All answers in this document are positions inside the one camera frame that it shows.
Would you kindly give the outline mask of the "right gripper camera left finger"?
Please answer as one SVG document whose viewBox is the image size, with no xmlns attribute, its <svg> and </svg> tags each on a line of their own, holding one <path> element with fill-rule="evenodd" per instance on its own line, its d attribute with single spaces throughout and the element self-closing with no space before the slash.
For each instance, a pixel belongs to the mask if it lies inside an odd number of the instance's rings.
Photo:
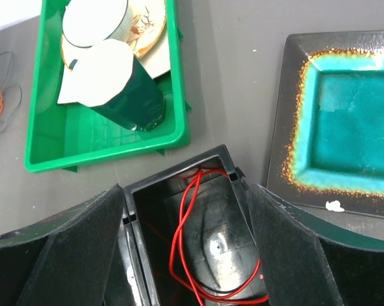
<svg viewBox="0 0 384 306">
<path fill-rule="evenodd" d="M 0 235 L 0 305 L 102 305 L 124 191 Z"/>
</svg>

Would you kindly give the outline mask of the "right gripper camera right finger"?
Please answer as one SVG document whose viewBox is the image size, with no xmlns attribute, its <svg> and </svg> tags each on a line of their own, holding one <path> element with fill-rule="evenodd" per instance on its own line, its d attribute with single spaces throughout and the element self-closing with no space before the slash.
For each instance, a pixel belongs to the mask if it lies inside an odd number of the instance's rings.
<svg viewBox="0 0 384 306">
<path fill-rule="evenodd" d="M 384 240 L 324 221 L 257 184 L 247 202 L 270 305 L 384 305 Z"/>
</svg>

